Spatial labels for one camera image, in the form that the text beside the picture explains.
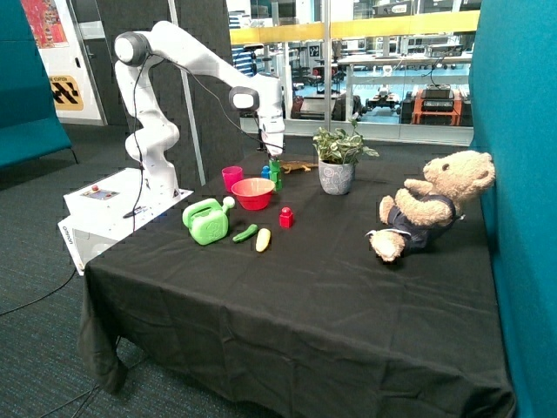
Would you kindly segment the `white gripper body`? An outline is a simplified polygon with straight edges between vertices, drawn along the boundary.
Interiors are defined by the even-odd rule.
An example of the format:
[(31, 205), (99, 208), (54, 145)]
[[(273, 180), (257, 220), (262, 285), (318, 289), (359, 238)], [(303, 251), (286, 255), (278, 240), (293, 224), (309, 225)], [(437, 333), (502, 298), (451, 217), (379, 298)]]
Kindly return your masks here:
[(272, 158), (278, 158), (285, 147), (284, 119), (282, 117), (260, 117), (259, 129), (267, 152)]

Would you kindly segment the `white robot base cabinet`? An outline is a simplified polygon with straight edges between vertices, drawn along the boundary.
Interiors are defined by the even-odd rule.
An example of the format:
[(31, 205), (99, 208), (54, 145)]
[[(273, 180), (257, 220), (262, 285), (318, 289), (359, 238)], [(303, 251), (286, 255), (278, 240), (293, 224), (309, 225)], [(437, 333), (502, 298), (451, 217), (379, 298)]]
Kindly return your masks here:
[(69, 216), (58, 229), (79, 275), (86, 264), (191, 195), (156, 194), (144, 172), (125, 168), (64, 195)]

